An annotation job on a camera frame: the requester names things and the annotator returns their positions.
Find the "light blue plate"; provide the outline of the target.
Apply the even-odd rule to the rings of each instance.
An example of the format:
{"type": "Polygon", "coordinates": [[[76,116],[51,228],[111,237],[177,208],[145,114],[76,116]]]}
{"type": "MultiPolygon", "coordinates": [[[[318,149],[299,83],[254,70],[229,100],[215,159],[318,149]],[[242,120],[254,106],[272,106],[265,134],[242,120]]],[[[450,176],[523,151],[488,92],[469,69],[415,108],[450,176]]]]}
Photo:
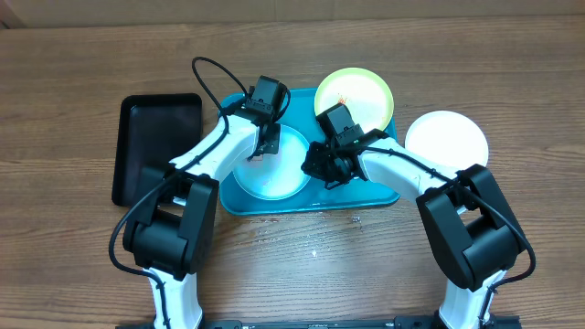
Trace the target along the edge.
{"type": "Polygon", "coordinates": [[[244,160],[234,168],[233,175],[243,190],[254,197],[270,201],[288,198],[310,179],[301,169],[308,148],[304,136],[282,125],[278,153],[244,160]]]}

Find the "white plate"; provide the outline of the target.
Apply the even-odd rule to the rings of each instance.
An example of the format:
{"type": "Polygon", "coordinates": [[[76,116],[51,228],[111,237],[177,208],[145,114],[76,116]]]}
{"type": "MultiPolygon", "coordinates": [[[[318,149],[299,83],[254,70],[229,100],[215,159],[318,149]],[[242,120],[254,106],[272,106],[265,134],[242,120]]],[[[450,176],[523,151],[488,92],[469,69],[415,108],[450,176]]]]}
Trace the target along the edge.
{"type": "Polygon", "coordinates": [[[480,127],[454,111],[432,111],[408,129],[405,148],[439,165],[467,169],[486,166],[489,146],[480,127]]]}

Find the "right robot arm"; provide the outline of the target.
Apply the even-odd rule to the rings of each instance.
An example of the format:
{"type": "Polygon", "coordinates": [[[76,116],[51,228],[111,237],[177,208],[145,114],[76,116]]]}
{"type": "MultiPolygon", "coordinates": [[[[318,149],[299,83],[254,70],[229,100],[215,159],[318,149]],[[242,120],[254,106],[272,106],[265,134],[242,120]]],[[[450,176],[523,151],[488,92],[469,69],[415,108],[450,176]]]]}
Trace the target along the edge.
{"type": "Polygon", "coordinates": [[[341,144],[312,142],[301,166],[326,189],[354,178],[378,183],[415,204],[434,259],[447,277],[437,314],[444,328],[492,328],[489,308],[527,240],[491,172],[458,170],[407,151],[380,130],[341,144]]]}

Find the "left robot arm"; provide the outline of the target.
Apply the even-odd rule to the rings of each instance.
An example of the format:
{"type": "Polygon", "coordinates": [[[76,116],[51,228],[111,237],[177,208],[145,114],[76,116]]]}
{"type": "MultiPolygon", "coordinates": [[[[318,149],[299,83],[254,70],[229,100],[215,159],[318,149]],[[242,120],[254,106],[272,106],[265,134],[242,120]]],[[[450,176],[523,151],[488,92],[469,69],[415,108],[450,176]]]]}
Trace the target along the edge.
{"type": "Polygon", "coordinates": [[[215,226],[219,186],[245,159],[279,150],[273,114],[222,116],[193,148],[146,167],[136,200],[112,232],[109,256],[121,271],[145,277],[152,289],[153,328],[199,328],[197,299],[215,226]]]}

